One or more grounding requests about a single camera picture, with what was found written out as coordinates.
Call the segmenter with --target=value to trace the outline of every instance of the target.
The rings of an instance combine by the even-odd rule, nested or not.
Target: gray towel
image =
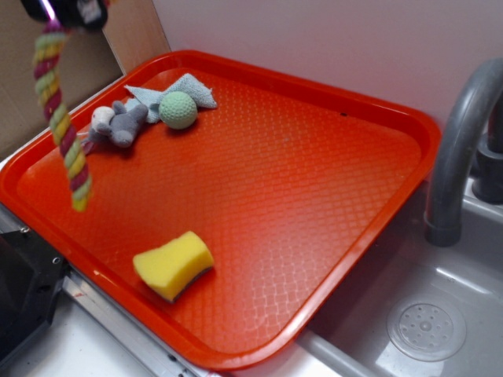
[[[198,107],[217,107],[217,103],[211,95],[211,89],[208,89],[201,81],[199,81],[189,73],[184,74],[180,79],[178,79],[173,85],[171,85],[163,92],[128,85],[126,85],[125,87],[131,92],[131,94],[134,95],[134,98],[131,98],[127,101],[126,109],[130,110],[137,104],[145,104],[149,108],[149,113],[146,119],[147,123],[159,122],[159,104],[164,96],[171,92],[187,93],[191,96],[194,102],[196,102],[196,105]]]

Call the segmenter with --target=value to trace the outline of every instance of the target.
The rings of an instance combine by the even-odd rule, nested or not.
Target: gray stuffed animal
[[[106,106],[97,108],[93,112],[89,134],[82,142],[84,152],[89,154],[96,143],[107,139],[118,147],[130,147],[145,123],[148,113],[149,108],[144,104],[127,111],[121,101],[114,101],[112,108]]]

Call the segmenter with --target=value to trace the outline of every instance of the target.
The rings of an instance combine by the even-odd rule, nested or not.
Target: green ball
[[[160,119],[174,130],[183,130],[196,121],[196,102],[184,92],[171,92],[159,105]]]

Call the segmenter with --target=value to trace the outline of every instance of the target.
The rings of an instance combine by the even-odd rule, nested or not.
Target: drain
[[[459,310],[448,302],[431,295],[414,295],[391,309],[387,332],[405,355],[420,361],[440,361],[463,346],[466,324]]]

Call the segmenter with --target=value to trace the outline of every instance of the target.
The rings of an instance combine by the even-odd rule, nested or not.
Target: orange tray
[[[47,133],[0,173],[0,200],[183,357],[245,368],[289,344],[430,170],[440,133],[410,108],[198,52],[143,64],[73,115],[84,131],[124,85],[185,73],[213,89],[185,131],[147,126],[88,158],[94,195],[71,209]],[[135,254],[193,230],[215,267],[175,304]]]

